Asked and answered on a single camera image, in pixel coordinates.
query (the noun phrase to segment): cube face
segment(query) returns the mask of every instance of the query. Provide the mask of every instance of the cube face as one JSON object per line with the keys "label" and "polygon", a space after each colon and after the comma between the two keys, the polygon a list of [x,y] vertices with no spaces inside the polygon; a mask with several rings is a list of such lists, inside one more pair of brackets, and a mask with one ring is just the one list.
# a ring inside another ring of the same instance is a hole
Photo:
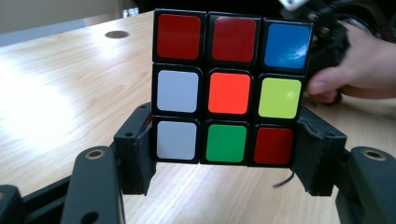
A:
{"label": "cube face", "polygon": [[156,161],[198,163],[197,120],[154,117],[153,132],[156,142],[152,156]]}
{"label": "cube face", "polygon": [[245,122],[209,120],[201,163],[245,165],[249,127]]}
{"label": "cube face", "polygon": [[260,27],[260,17],[209,13],[208,60],[213,64],[253,65]]}
{"label": "cube face", "polygon": [[253,166],[288,166],[294,141],[291,127],[258,125],[254,136]]}
{"label": "cube face", "polygon": [[208,112],[213,115],[246,115],[252,91],[252,79],[252,75],[246,71],[210,72]]}
{"label": "cube face", "polygon": [[312,23],[156,9],[152,158],[289,167]]}
{"label": "cube face", "polygon": [[157,9],[154,20],[154,62],[194,64],[202,60],[205,12]]}
{"label": "cube face", "polygon": [[267,20],[262,65],[268,71],[304,74],[312,28],[306,23]]}
{"label": "cube face", "polygon": [[284,122],[294,121],[303,92],[303,83],[290,76],[262,75],[258,99],[258,119],[283,119]]}
{"label": "cube face", "polygon": [[154,64],[151,95],[157,115],[194,115],[199,111],[202,72],[193,66]]}

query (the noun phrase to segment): wooden table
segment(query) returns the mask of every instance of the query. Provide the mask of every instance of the wooden table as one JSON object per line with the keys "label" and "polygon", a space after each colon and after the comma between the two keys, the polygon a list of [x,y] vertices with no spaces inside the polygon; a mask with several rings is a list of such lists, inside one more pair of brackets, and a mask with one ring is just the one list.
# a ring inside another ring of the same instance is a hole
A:
{"label": "wooden table", "polygon": [[[71,175],[150,100],[152,12],[0,48],[0,184],[22,196]],[[105,33],[125,31],[125,38]],[[396,156],[396,100],[303,104],[348,136],[346,148]],[[127,223],[339,223],[288,169],[159,163],[148,195],[124,196]]]}

